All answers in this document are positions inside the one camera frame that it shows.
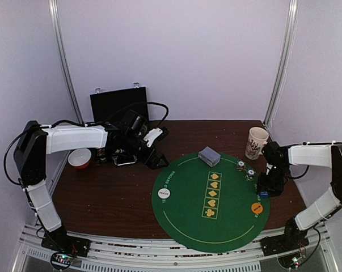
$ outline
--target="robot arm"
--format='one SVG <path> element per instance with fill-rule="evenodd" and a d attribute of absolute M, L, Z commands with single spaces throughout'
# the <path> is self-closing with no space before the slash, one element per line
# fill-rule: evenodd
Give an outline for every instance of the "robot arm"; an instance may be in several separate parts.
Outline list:
<path fill-rule="evenodd" d="M 168 130 L 164 127 L 147 131 L 146 120 L 132 111 L 117 126 L 106 123 L 84 127 L 40 127 L 36 121 L 30 121 L 24 131 L 28 132 L 19 139 L 14 160 L 23 190 L 45 229 L 42 246 L 55 250 L 60 248 L 68 254 L 73 254 L 75 248 L 78 256 L 85 257 L 90 241 L 67 235 L 47 190 L 46 155 L 78 148 L 104 148 L 109 156 L 114 150 L 136 156 L 151 169 L 168 165 L 164 155 L 154 148 L 154 141 L 165 137 Z"/>
<path fill-rule="evenodd" d="M 290 165 L 314 165 L 332 169 L 332 181 L 328 190 L 311 206 L 287 221 L 281 236 L 262 239 L 264 254 L 276 254 L 297 249 L 299 243 L 307 244 L 307 231 L 319 222 L 328 219 L 342 208 L 342 143 L 298 144 L 280 147 L 268 143 L 262 150 L 269 167 L 257 182 L 261 195 L 279 196 L 290 178 Z"/>

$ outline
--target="orange chip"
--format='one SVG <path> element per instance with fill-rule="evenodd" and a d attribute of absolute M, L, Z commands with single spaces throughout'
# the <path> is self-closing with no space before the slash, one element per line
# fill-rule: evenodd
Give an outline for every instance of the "orange chip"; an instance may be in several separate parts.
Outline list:
<path fill-rule="evenodd" d="M 253 205 L 251 205 L 251 210 L 254 214 L 261 214 L 264 208 L 260 203 L 254 203 Z"/>

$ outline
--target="yellow card suit symbol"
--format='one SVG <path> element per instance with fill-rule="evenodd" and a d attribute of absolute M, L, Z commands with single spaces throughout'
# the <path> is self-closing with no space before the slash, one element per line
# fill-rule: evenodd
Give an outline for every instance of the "yellow card suit symbol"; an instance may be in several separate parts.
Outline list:
<path fill-rule="evenodd" d="M 217 193 L 215 193 L 215 191 L 214 190 L 212 190 L 211 192 L 209 192 L 209 195 L 210 196 L 212 196 L 212 197 L 214 197 L 214 196 L 216 196 L 217 195 Z"/>
<path fill-rule="evenodd" d="M 210 200 L 209 202 L 207 202 L 211 207 L 216 206 L 215 203 L 216 201 L 214 199 Z"/>
<path fill-rule="evenodd" d="M 254 214 L 261 214 L 264 208 L 260 203 L 254 203 L 253 205 L 251 205 L 251 210 Z"/>
<path fill-rule="evenodd" d="M 211 175 L 211 178 L 212 178 L 213 180 L 216 180 L 216 179 L 219 178 L 219 176 L 218 176 L 218 174 L 213 173 L 213 174 Z"/>
<path fill-rule="evenodd" d="M 218 186 L 218 183 L 215 181 L 215 182 L 213 182 L 213 183 L 211 183 L 211 186 L 212 186 L 212 188 L 217 188 L 217 186 Z"/>
<path fill-rule="evenodd" d="M 207 209 L 207 212 L 205 212 L 205 213 L 206 213 L 207 217 L 211 217 L 215 214 L 215 212 L 211 209 Z"/>

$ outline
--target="deck of cards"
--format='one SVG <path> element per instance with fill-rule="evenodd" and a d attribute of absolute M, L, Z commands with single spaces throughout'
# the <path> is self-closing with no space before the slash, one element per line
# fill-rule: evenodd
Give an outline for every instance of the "deck of cards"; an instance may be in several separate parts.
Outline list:
<path fill-rule="evenodd" d="M 219 163 L 221 155 L 207 146 L 205 149 L 199 152 L 199 158 L 208 166 L 214 167 Z"/>

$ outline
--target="paper cup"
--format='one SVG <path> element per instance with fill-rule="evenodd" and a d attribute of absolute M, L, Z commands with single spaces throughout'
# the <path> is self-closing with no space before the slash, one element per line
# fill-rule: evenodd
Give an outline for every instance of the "paper cup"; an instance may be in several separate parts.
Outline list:
<path fill-rule="evenodd" d="M 250 160 L 256 160 L 261 155 L 261 149 L 267 144 L 269 133 L 261 127 L 252 127 L 249 130 L 245 156 Z"/>
<path fill-rule="evenodd" d="M 74 150 L 67 159 L 76 169 L 84 169 L 88 167 L 91 159 L 91 151 L 87 148 Z"/>

